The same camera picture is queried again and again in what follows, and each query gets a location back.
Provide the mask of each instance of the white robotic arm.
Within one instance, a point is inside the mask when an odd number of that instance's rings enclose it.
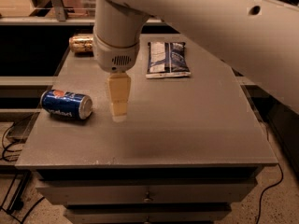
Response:
[[[134,65],[149,16],[186,35],[299,114],[298,7],[276,0],[97,0],[94,38],[99,42],[94,46],[104,70],[125,71]]]

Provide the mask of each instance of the black and white package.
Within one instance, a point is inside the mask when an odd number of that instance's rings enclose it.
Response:
[[[150,42],[146,78],[189,77],[184,42]]]

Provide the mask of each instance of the pepsi can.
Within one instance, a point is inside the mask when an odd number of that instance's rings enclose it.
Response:
[[[40,103],[51,114],[73,119],[86,119],[91,115],[93,107],[90,96],[60,90],[45,91]]]

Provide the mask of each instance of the gray tabletop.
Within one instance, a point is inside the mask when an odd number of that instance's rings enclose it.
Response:
[[[146,79],[149,41],[186,42],[188,78]],[[208,167],[267,165],[277,159],[226,64],[183,35],[142,35],[127,120],[108,108],[108,76],[93,57],[70,52],[54,89],[88,94],[84,121],[55,119],[43,110],[18,168]]]

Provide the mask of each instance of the gold can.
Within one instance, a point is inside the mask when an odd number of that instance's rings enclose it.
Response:
[[[93,35],[74,35],[69,38],[69,47],[75,53],[93,52]]]

